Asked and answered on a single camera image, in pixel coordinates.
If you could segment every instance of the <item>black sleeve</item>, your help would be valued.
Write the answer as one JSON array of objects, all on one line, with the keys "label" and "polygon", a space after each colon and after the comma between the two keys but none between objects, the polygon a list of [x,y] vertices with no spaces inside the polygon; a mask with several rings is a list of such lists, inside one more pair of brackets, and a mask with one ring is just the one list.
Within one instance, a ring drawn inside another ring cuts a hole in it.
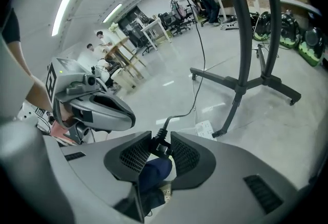
[{"label": "black sleeve", "polygon": [[10,12],[9,18],[2,32],[2,36],[7,44],[11,42],[21,41],[21,36],[19,33],[19,23],[14,9],[12,9]]}]

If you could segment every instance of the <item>ceiling light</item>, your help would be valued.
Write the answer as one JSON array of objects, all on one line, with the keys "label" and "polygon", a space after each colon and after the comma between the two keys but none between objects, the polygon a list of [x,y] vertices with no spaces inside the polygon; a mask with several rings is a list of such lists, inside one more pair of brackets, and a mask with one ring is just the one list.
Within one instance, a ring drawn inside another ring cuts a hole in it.
[{"label": "ceiling light", "polygon": [[168,85],[173,84],[173,83],[174,83],[174,81],[170,81],[170,82],[164,84],[163,86],[165,87],[165,86],[168,86]]},{"label": "ceiling light", "polygon": [[55,36],[56,34],[58,34],[58,31],[60,28],[60,23],[62,22],[63,15],[65,13],[65,10],[66,10],[66,7],[68,6],[69,1],[70,0],[62,0],[60,7],[58,9],[57,15],[56,15],[56,19],[55,19],[55,23],[53,25],[51,36]]},{"label": "ceiling light", "polygon": [[106,19],[103,21],[103,23],[107,22],[108,19],[122,6],[122,4],[119,4],[115,7],[115,9],[106,17]]}]

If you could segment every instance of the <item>electrical outlet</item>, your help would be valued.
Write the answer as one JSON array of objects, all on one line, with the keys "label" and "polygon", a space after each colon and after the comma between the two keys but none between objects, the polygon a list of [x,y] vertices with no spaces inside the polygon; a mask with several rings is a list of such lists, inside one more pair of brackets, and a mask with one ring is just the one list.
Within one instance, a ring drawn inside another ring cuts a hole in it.
[{"label": "electrical outlet", "polygon": [[210,121],[205,120],[203,122],[198,123],[196,125],[196,131],[197,131],[198,136],[216,141],[212,137],[212,134],[214,133],[214,131],[213,131]]}]

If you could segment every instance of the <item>wooden table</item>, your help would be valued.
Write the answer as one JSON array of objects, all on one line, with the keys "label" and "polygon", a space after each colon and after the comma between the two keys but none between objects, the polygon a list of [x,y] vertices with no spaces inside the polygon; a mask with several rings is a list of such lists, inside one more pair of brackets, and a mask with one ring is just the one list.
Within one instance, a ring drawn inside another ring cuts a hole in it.
[{"label": "wooden table", "polygon": [[[111,56],[112,54],[114,54],[115,52],[117,52],[118,54],[120,54],[122,56],[122,58],[129,64],[127,67],[131,66],[135,71],[136,73],[138,74],[138,76],[142,77],[142,74],[138,71],[138,69],[136,69],[136,67],[134,66],[133,63],[131,63],[131,61],[133,60],[133,58],[136,58],[144,67],[145,64],[137,57],[136,54],[132,53],[131,50],[125,46],[124,44],[129,40],[129,37],[125,37],[123,38],[121,41],[117,42],[112,48],[111,50],[106,54],[105,56],[105,59],[107,59],[109,56]],[[120,47],[124,47],[131,55],[132,55],[132,58],[129,60],[126,58],[125,55],[122,54],[122,52],[119,50]],[[121,62],[121,64],[123,64],[122,66],[124,66],[124,63],[121,61],[121,59],[118,58],[118,60]]]}]

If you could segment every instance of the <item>power cord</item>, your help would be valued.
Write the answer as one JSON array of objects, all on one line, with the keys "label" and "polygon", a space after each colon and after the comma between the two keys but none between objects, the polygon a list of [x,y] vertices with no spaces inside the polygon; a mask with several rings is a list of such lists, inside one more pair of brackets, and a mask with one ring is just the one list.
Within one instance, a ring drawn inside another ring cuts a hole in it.
[{"label": "power cord", "polygon": [[48,122],[47,122],[43,117],[39,116],[37,113],[35,113],[35,114],[41,119],[41,121],[42,121],[43,123],[46,124],[46,126],[48,127],[48,134],[50,134],[50,132],[51,132],[51,128],[50,128]]},{"label": "power cord", "polygon": [[[267,51],[269,51],[269,49],[270,49],[270,44],[269,43],[264,43],[264,41],[262,41],[262,45]],[[281,47],[281,46],[279,46],[279,49],[291,50],[291,48],[284,48],[284,47]]]},{"label": "power cord", "polygon": [[[195,13],[194,13],[193,10],[192,10],[192,13],[193,13],[194,19],[196,19],[196,16],[195,16]],[[204,73],[204,72],[205,72],[205,65],[206,65],[205,52],[204,52],[204,47],[203,47],[203,43],[202,43],[202,40],[201,40],[201,36],[200,36],[199,30],[198,30],[197,22],[195,22],[195,25],[196,25],[196,30],[197,30],[198,37],[199,37],[199,40],[200,40],[201,50],[202,50],[203,59],[204,59],[204,65],[203,65],[203,73]],[[202,77],[201,80],[200,80],[200,84],[199,84],[198,90],[197,90],[197,92],[196,92],[196,95],[195,95],[195,98],[194,98],[194,102],[193,102],[193,104],[192,104],[192,107],[191,107],[190,111],[189,111],[187,114],[184,114],[184,115],[173,115],[173,116],[169,116],[169,117],[166,119],[166,121],[165,121],[165,123],[164,123],[164,126],[163,126],[161,129],[159,129],[159,131],[158,131],[158,133],[157,133],[157,135],[156,135],[156,137],[155,137],[154,145],[152,146],[152,147],[155,148],[157,151],[159,151],[158,144],[162,144],[162,145],[164,145],[165,147],[167,147],[168,149],[170,148],[170,147],[168,147],[169,144],[166,143],[166,142],[164,141],[165,138],[166,138],[166,135],[167,135],[167,133],[168,133],[168,131],[167,131],[167,127],[168,127],[168,125],[169,125],[169,122],[170,122],[170,120],[173,119],[173,118],[184,117],[184,116],[187,116],[187,115],[189,115],[189,114],[191,113],[191,111],[192,111],[192,110],[194,109],[194,107],[195,107],[196,100],[197,100],[197,96],[198,96],[198,93],[199,93],[199,90],[200,90],[200,87],[201,87],[202,82],[203,82],[203,77]]]},{"label": "power cord", "polygon": [[91,131],[91,134],[92,134],[93,142],[96,143],[96,139],[94,138],[94,135],[93,135],[92,129],[90,129],[90,131]]}]

